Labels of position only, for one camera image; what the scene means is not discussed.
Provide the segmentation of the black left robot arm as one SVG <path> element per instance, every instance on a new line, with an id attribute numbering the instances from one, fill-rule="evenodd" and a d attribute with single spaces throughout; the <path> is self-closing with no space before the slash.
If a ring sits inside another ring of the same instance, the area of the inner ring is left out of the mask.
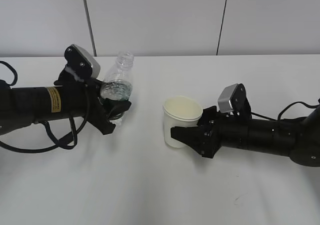
<path id="1" fill-rule="evenodd" d="M 129 100 L 102 101 L 102 81 L 90 78 L 76 81 L 60 76 L 54 86 L 11 88 L 0 83 L 0 133 L 2 135 L 34 123 L 82 117 L 103 135 L 111 134 L 111 119 L 129 110 Z"/>

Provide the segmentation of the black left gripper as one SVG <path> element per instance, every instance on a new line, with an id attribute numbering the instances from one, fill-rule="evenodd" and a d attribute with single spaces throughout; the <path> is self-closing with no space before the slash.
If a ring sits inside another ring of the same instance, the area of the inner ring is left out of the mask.
<path id="1" fill-rule="evenodd" d="M 132 93 L 130 82 L 109 81 L 102 84 L 89 75 L 81 78 L 70 67 L 61 71 L 54 82 L 54 89 L 58 93 L 58 104 L 53 108 L 56 120 L 82 117 L 103 135 L 112 134 L 116 127 L 107 116 L 120 116 L 132 104 L 129 101 Z"/>

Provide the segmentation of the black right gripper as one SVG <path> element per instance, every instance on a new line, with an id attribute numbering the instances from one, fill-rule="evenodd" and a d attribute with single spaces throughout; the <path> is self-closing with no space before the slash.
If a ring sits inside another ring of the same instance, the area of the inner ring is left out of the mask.
<path id="1" fill-rule="evenodd" d="M 236 140 L 237 143 L 248 133 L 251 115 L 239 112 L 221 113 L 216 105 L 205 108 L 194 127 L 175 126 L 170 129 L 170 136 L 204 158 L 213 158 L 223 142 Z"/>

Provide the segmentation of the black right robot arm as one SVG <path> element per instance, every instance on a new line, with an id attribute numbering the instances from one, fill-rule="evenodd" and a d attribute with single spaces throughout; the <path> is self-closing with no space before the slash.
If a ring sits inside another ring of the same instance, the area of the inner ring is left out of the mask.
<path id="1" fill-rule="evenodd" d="M 248 150 L 290 158 L 294 163 L 320 165 L 320 106 L 302 103 L 313 109 L 308 116 L 283 119 L 285 107 L 277 119 L 268 120 L 253 112 L 246 101 L 239 112 L 222 113 L 216 106 L 204 109 L 196 126 L 174 126 L 170 136 L 204 158 L 212 159 L 221 147 Z"/>

